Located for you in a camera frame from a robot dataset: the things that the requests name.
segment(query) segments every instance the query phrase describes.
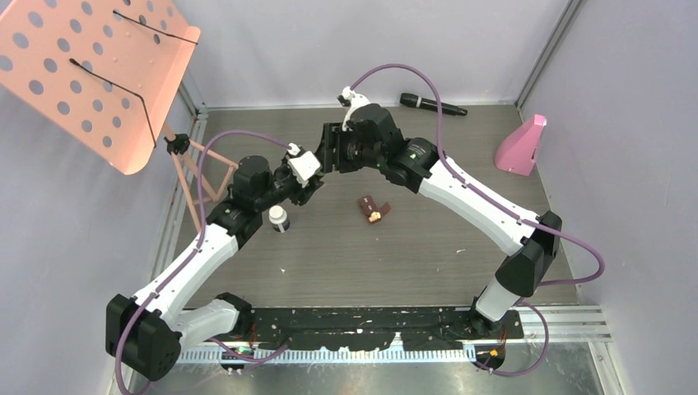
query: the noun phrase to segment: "white bottle cap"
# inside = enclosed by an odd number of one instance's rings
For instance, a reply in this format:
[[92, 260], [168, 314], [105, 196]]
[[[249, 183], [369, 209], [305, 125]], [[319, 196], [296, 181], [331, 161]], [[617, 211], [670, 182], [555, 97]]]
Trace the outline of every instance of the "white bottle cap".
[[284, 222], [286, 222], [287, 218], [288, 215], [286, 214], [286, 210], [284, 210], [283, 207], [273, 206], [269, 209], [269, 221], [272, 222], [274, 225], [283, 224]]

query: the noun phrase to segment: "black wire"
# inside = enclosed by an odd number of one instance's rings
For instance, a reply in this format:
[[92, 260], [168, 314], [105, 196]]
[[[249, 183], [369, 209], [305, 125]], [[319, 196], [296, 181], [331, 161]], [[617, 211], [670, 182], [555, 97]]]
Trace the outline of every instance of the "black wire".
[[157, 140], [156, 140], [156, 138], [155, 138], [155, 133], [154, 133], [153, 130], [152, 130], [151, 117], [150, 117], [150, 115], [148, 115], [148, 108], [146, 107], [146, 100], [143, 99], [143, 96], [139, 95], [138, 93], [136, 93], [136, 92], [134, 92], [134, 91], [131, 91], [130, 89], [128, 89], [128, 88], [126, 88], [126, 87], [124, 87], [124, 86], [121, 86], [121, 85], [117, 84], [116, 82], [110, 81], [110, 80], [104, 78], [103, 76], [100, 76], [100, 75], [98, 75], [98, 74], [95, 74], [95, 73], [91, 72], [91, 71], [88, 70], [85, 66], [82, 66], [80, 63], [77, 62], [77, 60], [75, 60], [75, 59], [73, 59], [73, 58], [70, 58], [70, 63], [72, 63], [72, 64], [78, 66], [79, 68], [81, 68], [82, 70], [84, 70], [85, 72], [87, 72], [88, 74], [91, 74], [92, 76], [95, 76], [95, 77], [101, 79], [102, 81], [108, 82], [109, 84], [111, 84], [111, 85], [113, 85], [113, 86], [116, 86], [116, 87], [118, 87], [118, 88], [121, 88], [121, 89], [125, 90], [126, 92], [130, 93], [131, 95], [134, 95], [134, 96], [136, 96], [138, 99], [140, 99], [140, 100], [141, 100], [141, 103], [143, 103], [143, 110], [146, 112], [146, 119], [147, 119], [147, 121], [148, 121], [148, 127], [151, 129], [151, 137], [152, 137], [152, 139], [153, 139], [153, 144], [155, 145], [155, 148], [157, 148]]
[[160, 33], [161, 35], [166, 35], [166, 36], [172, 37], [172, 38], [174, 38], [174, 39], [180, 39], [180, 40], [182, 40], [182, 41], [186, 41], [186, 42], [188, 42], [188, 43], [192, 43], [192, 44], [194, 44], [194, 45], [198, 45], [198, 42], [196, 42], [196, 41], [192, 41], [192, 40], [190, 40], [190, 39], [185, 39], [184, 37], [179, 37], [178, 35], [172, 35], [172, 34], [170, 34], [170, 33], [165, 33], [165, 32], [162, 31], [162, 30], [156, 29], [156, 28], [154, 28], [154, 27], [152, 27], [152, 26], [148, 26], [148, 25], [146, 25], [145, 23], [141, 23], [140, 21], [136, 21], [136, 20], [133, 19], [133, 18], [129, 18], [128, 16], [125, 16], [124, 14], [122, 14], [121, 12], [118, 12], [118, 11], [116, 11], [116, 10], [113, 10], [112, 12], [113, 12], [114, 14], [118, 15], [118, 16], [121, 16], [123, 19], [125, 19], [125, 20], [127, 20], [127, 21], [131, 21], [131, 22], [133, 22], [133, 23], [138, 23], [140, 26], [143, 26], [143, 27], [146, 27], [146, 28], [148, 28], [148, 29], [150, 29], [150, 30], [156, 31], [156, 32]]

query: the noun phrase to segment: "black mounting base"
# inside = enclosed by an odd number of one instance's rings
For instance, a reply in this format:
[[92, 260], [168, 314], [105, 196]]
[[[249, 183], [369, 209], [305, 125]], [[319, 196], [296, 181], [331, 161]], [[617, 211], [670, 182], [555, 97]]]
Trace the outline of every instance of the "black mounting base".
[[468, 309], [454, 307], [255, 309], [254, 331], [242, 338], [221, 335], [222, 341], [260, 342], [263, 349], [287, 344], [291, 350], [384, 350], [400, 332], [405, 351], [462, 350], [459, 340], [499, 341], [524, 338], [519, 313], [510, 310], [497, 329], [484, 336], [468, 326]]

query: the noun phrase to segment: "small bottle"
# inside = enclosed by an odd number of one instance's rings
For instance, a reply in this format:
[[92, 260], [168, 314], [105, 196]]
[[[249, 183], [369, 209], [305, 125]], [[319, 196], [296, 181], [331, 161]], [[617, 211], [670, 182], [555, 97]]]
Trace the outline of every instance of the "small bottle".
[[273, 206], [269, 209], [269, 222], [272, 223], [274, 230], [280, 233], [286, 232], [291, 227], [288, 214], [281, 206]]

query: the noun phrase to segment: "black bracket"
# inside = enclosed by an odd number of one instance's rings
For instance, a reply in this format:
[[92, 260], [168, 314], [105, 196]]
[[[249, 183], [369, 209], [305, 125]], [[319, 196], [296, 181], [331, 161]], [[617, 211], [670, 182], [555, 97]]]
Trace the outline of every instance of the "black bracket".
[[167, 142], [167, 153], [170, 155], [172, 155], [172, 152], [182, 155], [189, 149], [189, 136], [184, 133], [175, 134], [174, 140], [168, 140], [165, 137], [165, 141]]

